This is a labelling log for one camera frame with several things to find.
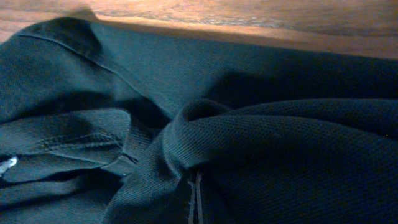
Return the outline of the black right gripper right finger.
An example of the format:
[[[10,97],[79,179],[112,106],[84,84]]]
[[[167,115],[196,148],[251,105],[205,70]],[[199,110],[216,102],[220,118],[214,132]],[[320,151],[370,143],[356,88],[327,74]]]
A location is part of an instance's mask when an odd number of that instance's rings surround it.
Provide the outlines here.
[[[199,224],[222,224],[223,203],[213,182],[204,172],[199,170],[195,184]]]

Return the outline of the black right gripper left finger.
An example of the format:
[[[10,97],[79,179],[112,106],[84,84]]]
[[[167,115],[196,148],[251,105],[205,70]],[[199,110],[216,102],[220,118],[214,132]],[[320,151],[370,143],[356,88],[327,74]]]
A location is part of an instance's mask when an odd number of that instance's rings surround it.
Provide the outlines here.
[[[170,205],[170,223],[195,224],[195,181],[194,177],[182,179]]]

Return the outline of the black polo shirt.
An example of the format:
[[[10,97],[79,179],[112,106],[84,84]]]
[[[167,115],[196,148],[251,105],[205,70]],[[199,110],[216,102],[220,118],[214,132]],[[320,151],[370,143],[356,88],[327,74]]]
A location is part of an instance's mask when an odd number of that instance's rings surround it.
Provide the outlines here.
[[[61,18],[1,45],[1,222],[396,223],[397,62]]]

